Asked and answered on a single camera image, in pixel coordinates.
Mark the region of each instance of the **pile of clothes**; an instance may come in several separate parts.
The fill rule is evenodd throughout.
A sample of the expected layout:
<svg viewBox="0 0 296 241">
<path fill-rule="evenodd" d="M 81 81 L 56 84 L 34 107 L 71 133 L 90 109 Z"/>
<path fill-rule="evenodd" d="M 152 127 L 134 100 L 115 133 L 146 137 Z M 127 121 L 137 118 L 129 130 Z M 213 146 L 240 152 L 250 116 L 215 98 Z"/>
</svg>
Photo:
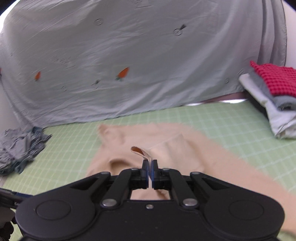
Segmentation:
<svg viewBox="0 0 296 241">
<path fill-rule="evenodd" d="M 0 135 L 0 175 L 21 173 L 29 162 L 45 148 L 51 138 L 42 128 L 29 131 L 9 129 Z"/>
<path fill-rule="evenodd" d="M 254 61 L 250 64 L 254 70 L 241 75 L 240 83 L 265 108 L 276 138 L 296 138 L 296 70 Z"/>
</svg>

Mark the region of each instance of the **gray folded cloth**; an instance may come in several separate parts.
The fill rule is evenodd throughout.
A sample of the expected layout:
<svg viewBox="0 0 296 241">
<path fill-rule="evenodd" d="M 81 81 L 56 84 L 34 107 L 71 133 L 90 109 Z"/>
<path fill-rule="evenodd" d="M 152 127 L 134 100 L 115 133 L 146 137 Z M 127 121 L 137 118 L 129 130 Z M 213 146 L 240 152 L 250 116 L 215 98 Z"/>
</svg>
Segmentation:
<svg viewBox="0 0 296 241">
<path fill-rule="evenodd" d="M 249 73 L 254 83 L 261 89 L 279 110 L 296 110 L 296 98 L 289 95 L 272 96 L 264 80 L 255 71 Z"/>
<path fill-rule="evenodd" d="M 28 132 L 21 128 L 9 129 L 0 134 L 0 175 L 8 175 L 13 171 L 21 173 L 45 148 L 50 137 L 39 127 Z"/>
</svg>

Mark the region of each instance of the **red waffle textured cloth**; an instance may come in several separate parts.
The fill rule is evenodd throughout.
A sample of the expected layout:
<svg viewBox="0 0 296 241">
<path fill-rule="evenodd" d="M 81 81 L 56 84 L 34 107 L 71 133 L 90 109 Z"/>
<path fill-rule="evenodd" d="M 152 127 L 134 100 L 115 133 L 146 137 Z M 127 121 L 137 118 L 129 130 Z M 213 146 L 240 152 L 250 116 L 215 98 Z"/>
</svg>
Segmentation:
<svg viewBox="0 0 296 241">
<path fill-rule="evenodd" d="M 296 70 L 274 64 L 258 65 L 250 61 L 256 73 L 262 77 L 273 96 L 290 95 L 296 97 Z"/>
</svg>

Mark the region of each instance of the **beige garment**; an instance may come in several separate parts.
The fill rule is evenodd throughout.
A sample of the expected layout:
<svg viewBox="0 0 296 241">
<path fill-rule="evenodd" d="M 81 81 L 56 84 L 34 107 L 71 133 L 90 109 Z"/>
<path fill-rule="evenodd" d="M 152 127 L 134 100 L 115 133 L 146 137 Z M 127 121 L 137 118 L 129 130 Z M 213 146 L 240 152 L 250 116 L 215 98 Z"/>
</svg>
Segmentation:
<svg viewBox="0 0 296 241">
<path fill-rule="evenodd" d="M 296 235 L 296 196 L 204 134 L 178 123 L 134 126 L 99 126 L 102 145 L 87 176 L 101 171 L 117 175 L 141 168 L 143 157 L 157 159 L 159 168 L 177 169 L 183 175 L 199 171 L 217 179 L 270 196 L 285 210 L 282 230 Z M 135 190 L 133 199 L 167 199 L 165 191 Z"/>
</svg>

